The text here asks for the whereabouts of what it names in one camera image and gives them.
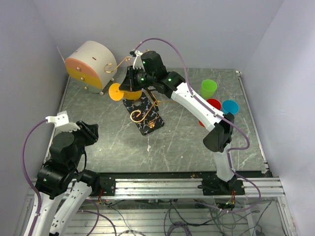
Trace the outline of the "orange plastic wine glass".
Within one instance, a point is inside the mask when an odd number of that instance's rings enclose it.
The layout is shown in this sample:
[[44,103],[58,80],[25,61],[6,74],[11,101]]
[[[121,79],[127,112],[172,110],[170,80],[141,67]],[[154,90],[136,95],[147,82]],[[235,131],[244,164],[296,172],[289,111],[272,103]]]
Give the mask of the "orange plastic wine glass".
[[123,91],[119,89],[120,84],[113,83],[109,90],[109,96],[114,101],[126,100],[137,100],[141,97],[142,91]]

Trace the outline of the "green plastic wine glass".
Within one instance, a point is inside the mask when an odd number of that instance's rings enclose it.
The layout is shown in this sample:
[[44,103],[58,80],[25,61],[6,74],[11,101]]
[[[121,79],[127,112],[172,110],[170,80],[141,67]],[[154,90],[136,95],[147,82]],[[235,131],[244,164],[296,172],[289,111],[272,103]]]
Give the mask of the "green plastic wine glass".
[[201,83],[201,96],[206,100],[211,98],[216,90],[218,88],[218,85],[215,81],[210,80],[210,79],[206,79],[204,81],[202,81]]

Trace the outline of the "red plastic wine glass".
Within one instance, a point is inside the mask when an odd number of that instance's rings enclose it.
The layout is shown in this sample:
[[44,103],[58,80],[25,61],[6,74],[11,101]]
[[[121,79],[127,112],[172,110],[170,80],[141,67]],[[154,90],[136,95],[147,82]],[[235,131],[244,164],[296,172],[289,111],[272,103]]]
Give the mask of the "red plastic wine glass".
[[210,105],[212,105],[214,108],[221,110],[221,103],[213,98],[207,99],[206,100]]

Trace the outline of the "blue plastic wine glass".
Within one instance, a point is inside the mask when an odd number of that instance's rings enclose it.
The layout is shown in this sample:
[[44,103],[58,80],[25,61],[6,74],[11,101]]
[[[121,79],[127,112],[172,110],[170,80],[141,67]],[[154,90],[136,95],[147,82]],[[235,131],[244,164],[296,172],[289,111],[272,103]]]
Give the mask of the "blue plastic wine glass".
[[225,114],[232,113],[235,115],[239,112],[239,105],[233,100],[226,100],[222,103],[221,110]]

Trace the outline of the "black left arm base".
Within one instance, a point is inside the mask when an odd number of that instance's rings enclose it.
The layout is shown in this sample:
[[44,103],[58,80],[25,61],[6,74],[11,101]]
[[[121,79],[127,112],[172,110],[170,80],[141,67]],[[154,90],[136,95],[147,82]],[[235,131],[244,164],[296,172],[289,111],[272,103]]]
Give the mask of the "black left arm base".
[[93,197],[115,195],[116,181],[111,176],[84,170],[80,180],[92,188],[90,195]]

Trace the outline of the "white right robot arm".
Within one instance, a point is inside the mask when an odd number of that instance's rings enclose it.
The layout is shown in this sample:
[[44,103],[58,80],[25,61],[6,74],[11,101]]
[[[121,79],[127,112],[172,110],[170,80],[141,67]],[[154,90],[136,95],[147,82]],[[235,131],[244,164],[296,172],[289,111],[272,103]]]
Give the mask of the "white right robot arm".
[[153,87],[158,93],[178,102],[192,113],[208,130],[203,139],[204,146],[213,152],[217,168],[217,189],[226,195],[234,189],[235,169],[227,157],[231,147],[234,115],[224,114],[188,87],[185,79],[175,71],[167,71],[160,55],[155,51],[131,51],[133,64],[119,89],[124,92],[148,90]]

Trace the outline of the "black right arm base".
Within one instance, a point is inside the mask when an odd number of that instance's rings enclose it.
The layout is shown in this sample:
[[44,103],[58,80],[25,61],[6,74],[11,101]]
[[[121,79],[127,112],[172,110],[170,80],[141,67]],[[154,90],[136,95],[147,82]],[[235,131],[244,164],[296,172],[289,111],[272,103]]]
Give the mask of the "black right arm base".
[[204,196],[218,196],[218,195],[245,195],[243,182],[234,176],[228,182],[219,178],[203,179],[201,184],[197,186],[201,189]]

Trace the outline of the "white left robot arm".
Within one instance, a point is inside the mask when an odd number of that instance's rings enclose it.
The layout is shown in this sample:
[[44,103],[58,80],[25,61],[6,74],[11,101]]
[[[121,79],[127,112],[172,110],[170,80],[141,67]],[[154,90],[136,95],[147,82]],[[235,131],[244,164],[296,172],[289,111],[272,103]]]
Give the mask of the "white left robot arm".
[[64,235],[83,201],[100,191],[99,174],[77,170],[81,157],[87,155],[85,148],[98,138],[98,124],[73,123],[73,128],[66,128],[53,138],[51,157],[37,173],[36,183],[25,175],[35,196],[26,236]]

